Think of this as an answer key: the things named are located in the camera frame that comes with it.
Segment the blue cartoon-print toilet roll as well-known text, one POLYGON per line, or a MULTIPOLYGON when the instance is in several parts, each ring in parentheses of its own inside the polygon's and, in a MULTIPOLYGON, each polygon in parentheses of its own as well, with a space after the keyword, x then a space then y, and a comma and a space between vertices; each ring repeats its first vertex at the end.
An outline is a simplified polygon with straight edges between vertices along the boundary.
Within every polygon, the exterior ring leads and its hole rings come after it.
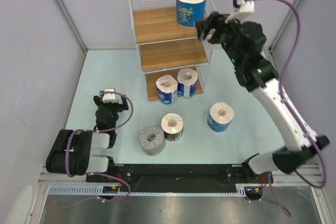
POLYGON ((176 20, 184 27, 195 27, 205 17, 206 0, 176 0, 176 20))

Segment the black-wrapped toilet roll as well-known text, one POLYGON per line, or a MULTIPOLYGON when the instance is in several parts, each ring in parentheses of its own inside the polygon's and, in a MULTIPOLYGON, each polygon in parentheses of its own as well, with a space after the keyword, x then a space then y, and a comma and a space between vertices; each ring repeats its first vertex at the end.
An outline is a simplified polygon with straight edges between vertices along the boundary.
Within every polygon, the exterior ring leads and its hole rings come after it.
POLYGON ((175 113, 166 114, 161 121, 161 128, 167 141, 178 141, 183 134, 183 119, 175 113))

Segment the blue white-striped toilet roll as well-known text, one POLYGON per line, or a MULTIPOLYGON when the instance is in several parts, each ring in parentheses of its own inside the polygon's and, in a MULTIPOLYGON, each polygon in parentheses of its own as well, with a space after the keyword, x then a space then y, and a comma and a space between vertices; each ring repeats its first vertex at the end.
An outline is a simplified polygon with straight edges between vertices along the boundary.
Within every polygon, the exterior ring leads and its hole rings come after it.
POLYGON ((177 75, 178 95, 182 97, 192 97, 196 93, 198 74, 191 68, 180 69, 177 75))

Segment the blue-wrapped toilet roll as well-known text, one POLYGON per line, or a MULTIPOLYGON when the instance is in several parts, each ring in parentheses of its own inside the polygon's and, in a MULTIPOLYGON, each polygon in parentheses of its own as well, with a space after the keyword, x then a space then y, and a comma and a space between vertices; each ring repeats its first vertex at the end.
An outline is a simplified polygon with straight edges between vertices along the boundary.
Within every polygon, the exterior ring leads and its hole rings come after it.
POLYGON ((223 132, 229 127, 234 115, 231 106, 224 102, 217 102, 209 110, 207 124, 214 132, 223 132))

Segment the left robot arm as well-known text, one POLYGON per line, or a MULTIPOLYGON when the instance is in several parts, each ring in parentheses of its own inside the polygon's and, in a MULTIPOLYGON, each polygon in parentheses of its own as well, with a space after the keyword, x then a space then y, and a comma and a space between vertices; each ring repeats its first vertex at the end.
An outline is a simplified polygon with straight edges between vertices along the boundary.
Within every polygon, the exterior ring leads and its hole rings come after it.
POLYGON ((110 165, 112 158, 92 155, 91 150, 113 148, 116 130, 129 122, 134 107, 128 97, 114 89, 100 92, 93 101, 97 106, 95 127, 60 130, 47 156, 47 172, 69 177, 97 173, 105 182, 115 178, 116 169, 110 165))

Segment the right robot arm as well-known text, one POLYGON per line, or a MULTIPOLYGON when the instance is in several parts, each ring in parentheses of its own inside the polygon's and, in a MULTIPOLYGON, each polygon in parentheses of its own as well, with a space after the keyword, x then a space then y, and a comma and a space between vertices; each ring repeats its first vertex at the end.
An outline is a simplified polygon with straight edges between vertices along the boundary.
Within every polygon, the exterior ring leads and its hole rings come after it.
POLYGON ((325 135, 309 127, 293 106, 273 65, 261 55, 266 41, 261 24, 234 19, 226 22, 227 15, 212 12, 205 20, 196 21, 199 40, 219 44, 234 66, 238 83, 246 88, 265 108, 278 128, 284 146, 275 151, 255 154, 243 162, 242 176, 254 183, 264 172, 280 170, 296 173, 311 158, 319 155, 330 141, 325 135))

